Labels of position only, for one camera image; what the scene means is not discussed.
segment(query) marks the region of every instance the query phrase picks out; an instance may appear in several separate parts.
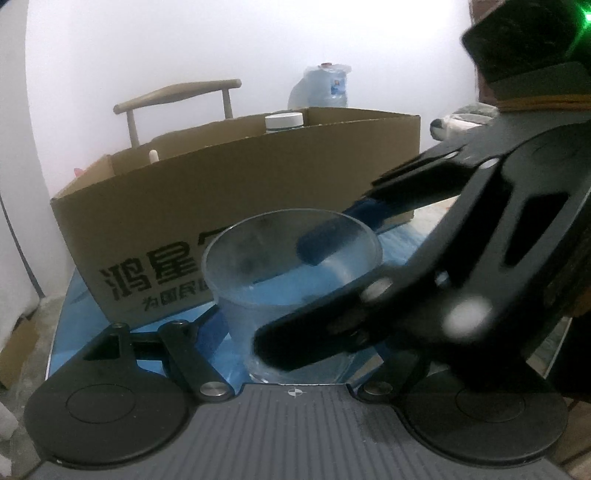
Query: wooden chair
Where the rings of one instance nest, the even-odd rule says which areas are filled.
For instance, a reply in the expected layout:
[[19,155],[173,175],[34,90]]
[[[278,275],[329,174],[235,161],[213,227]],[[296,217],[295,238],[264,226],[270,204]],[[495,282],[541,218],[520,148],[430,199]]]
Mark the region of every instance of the wooden chair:
[[240,88],[242,82],[239,79],[213,80],[211,82],[178,83],[155,90],[145,95],[133,98],[127,102],[118,103],[113,107],[115,115],[125,112],[127,114],[127,126],[132,147],[139,147],[138,131],[135,127],[134,110],[150,105],[173,103],[187,98],[192,98],[204,93],[222,91],[223,112],[226,118],[232,118],[232,105],[230,104],[230,89]]

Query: white cloth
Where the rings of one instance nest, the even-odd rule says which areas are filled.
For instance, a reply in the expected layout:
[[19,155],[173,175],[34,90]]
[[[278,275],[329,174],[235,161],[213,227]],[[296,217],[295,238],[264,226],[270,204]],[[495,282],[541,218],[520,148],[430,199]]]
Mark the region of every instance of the white cloth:
[[12,474],[12,462],[0,455],[0,478],[11,476]]
[[486,125],[497,115],[498,110],[492,105],[485,103],[466,105],[451,115],[436,118],[431,122],[431,136],[435,140],[447,140],[470,128]]
[[0,403],[0,440],[8,440],[17,428],[16,417]]

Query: white wall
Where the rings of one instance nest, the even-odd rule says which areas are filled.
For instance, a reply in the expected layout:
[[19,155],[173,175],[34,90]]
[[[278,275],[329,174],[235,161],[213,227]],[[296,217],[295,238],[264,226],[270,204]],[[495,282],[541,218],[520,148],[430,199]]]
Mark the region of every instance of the white wall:
[[[238,77],[234,114],[285,108],[306,66],[347,63],[352,107],[429,122],[475,98],[459,37],[467,0],[30,0],[27,88],[54,194],[129,146],[114,104],[171,83]],[[223,118],[221,95],[136,112],[139,139]]]
[[[27,5],[27,0],[10,0],[0,9],[0,195],[33,274],[43,293],[53,296],[66,292],[73,262],[51,211],[33,140],[25,80]],[[29,299],[32,286],[22,279],[8,227],[0,228],[1,316],[6,302],[17,308],[23,296]]]

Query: gray platform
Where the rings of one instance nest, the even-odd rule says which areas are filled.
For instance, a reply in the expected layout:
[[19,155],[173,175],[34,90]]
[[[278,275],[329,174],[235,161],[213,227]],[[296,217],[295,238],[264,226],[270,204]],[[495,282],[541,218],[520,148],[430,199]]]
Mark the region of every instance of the gray platform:
[[428,450],[394,409],[354,399],[344,385],[248,384],[236,398],[197,409],[167,447],[107,471],[42,464],[30,480],[566,480],[542,459],[477,468]]

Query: transparent cup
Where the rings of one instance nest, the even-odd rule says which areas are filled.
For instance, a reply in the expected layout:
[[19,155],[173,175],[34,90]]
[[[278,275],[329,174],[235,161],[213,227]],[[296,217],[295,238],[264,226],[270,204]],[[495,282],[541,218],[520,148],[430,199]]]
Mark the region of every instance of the transparent cup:
[[379,240],[362,222],[326,210],[290,209],[251,217],[222,232],[205,250],[202,269],[253,380],[332,384],[343,377],[353,355],[340,353],[285,372],[253,354],[254,334],[381,262]]

